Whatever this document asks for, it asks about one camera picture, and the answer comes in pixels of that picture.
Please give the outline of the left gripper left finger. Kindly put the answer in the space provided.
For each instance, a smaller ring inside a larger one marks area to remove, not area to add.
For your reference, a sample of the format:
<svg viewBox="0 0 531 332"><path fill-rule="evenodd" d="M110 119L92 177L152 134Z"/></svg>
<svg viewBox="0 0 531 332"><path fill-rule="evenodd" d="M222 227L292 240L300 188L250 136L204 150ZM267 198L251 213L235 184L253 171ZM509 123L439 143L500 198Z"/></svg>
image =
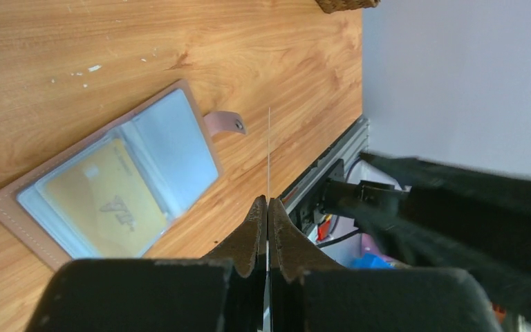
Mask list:
<svg viewBox="0 0 531 332"><path fill-rule="evenodd" d="M266 281L257 197L244 221L198 259L77 259L51 278L28 331L258 331Z"/></svg>

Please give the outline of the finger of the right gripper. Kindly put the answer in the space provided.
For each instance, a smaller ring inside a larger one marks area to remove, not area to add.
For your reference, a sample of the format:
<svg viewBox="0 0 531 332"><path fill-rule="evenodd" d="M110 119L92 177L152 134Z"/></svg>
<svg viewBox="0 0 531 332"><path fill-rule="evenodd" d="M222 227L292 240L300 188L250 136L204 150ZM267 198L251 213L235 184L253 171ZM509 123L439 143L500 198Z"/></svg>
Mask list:
<svg viewBox="0 0 531 332"><path fill-rule="evenodd" d="M359 212L437 266L465 269L490 299L531 323L531 179L363 152L402 191Z"/></svg>

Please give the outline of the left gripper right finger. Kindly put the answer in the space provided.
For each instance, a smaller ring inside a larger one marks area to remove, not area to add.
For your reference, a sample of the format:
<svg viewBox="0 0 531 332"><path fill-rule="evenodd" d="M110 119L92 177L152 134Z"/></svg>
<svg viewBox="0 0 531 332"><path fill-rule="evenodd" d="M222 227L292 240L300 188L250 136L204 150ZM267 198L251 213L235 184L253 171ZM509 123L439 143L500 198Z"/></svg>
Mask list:
<svg viewBox="0 0 531 332"><path fill-rule="evenodd" d="M350 269L268 204L273 331L500 331L485 291L458 268Z"/></svg>

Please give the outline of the gold VIP card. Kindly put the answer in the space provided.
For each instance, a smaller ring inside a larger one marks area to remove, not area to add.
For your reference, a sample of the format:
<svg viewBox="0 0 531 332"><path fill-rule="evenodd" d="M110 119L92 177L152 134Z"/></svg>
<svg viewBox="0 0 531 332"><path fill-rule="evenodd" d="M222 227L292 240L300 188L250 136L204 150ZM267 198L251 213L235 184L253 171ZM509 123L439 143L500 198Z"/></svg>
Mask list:
<svg viewBox="0 0 531 332"><path fill-rule="evenodd" d="M139 257L167 229L121 138L43 177L37 190L98 257Z"/></svg>

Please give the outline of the pink card holder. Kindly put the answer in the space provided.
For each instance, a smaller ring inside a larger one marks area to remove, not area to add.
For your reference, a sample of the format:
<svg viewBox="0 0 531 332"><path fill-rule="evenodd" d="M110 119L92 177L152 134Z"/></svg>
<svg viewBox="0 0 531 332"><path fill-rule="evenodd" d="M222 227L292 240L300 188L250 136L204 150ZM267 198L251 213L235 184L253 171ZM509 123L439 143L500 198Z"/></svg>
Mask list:
<svg viewBox="0 0 531 332"><path fill-rule="evenodd" d="M224 132L242 117L202 114L178 80L0 189L0 223L53 269L139 258L223 174Z"/></svg>

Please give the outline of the thin card seen edge-on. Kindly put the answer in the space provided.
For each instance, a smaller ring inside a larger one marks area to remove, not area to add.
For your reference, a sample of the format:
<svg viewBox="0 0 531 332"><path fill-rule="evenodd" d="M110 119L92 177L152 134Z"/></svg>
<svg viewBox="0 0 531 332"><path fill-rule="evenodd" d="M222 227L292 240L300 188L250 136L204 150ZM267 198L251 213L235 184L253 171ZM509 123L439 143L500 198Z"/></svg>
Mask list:
<svg viewBox="0 0 531 332"><path fill-rule="evenodd" d="M267 127L267 136L266 136L266 142L267 142L267 168L266 168L266 174L267 174L267 181L266 181L266 198L267 202L269 204L270 197L271 197L271 107L268 107L268 127Z"/></svg>

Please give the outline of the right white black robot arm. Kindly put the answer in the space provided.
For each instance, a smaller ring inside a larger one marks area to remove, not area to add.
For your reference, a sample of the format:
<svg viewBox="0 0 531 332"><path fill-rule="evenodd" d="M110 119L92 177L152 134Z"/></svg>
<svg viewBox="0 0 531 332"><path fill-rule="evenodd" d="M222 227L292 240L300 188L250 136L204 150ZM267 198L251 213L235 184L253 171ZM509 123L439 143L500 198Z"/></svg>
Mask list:
<svg viewBox="0 0 531 332"><path fill-rule="evenodd" d="M328 180L322 210L355 220L394 258L469 272L499 306L531 323L531 178L361 152L394 179Z"/></svg>

